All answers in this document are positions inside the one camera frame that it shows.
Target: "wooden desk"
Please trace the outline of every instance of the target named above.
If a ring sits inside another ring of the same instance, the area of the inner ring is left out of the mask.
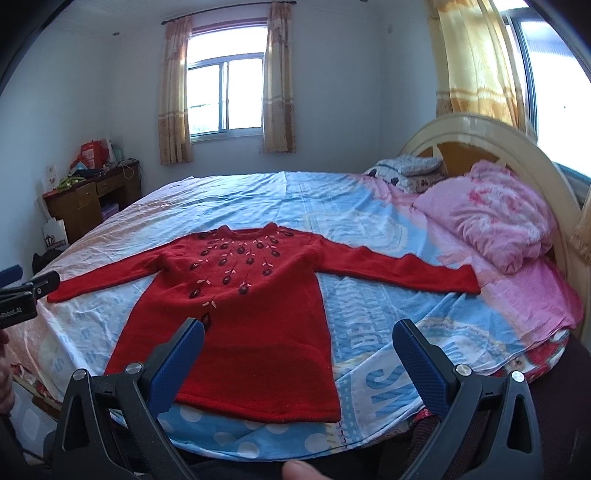
[[[70,244],[103,222],[101,207],[118,203],[119,211],[142,198],[139,162],[109,170],[104,177],[81,181],[47,196],[49,214],[64,220]]]

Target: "person's hand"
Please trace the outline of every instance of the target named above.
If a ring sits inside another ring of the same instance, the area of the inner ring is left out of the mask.
[[[283,480],[330,480],[309,463],[300,460],[290,460],[284,463],[281,476]]]
[[[6,358],[8,334],[0,330],[0,414],[9,413],[14,406],[14,390],[12,389],[12,370]]]

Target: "red sweater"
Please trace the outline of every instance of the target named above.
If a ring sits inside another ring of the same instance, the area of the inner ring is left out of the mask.
[[[470,266],[391,258],[270,223],[193,233],[61,283],[49,302],[158,275],[134,306],[107,365],[145,361],[188,317],[205,346],[177,401],[246,420],[340,420],[330,333],[314,272],[433,292],[479,294]]]

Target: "wooden headboard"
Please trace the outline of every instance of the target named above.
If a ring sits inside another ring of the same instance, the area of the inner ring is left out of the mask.
[[[450,176],[464,175],[475,162],[489,160],[510,168],[544,196],[558,223],[553,257],[583,300],[585,319],[580,338],[591,350],[591,268],[568,243],[581,208],[569,182],[550,159],[513,127],[475,113],[452,113],[434,120],[401,153],[442,158]]]

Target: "pink pillow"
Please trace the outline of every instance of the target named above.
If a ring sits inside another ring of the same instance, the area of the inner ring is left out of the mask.
[[[552,246],[556,220],[542,196],[506,168],[486,160],[464,177],[440,182],[414,206],[476,249],[500,272],[517,272],[524,258]]]

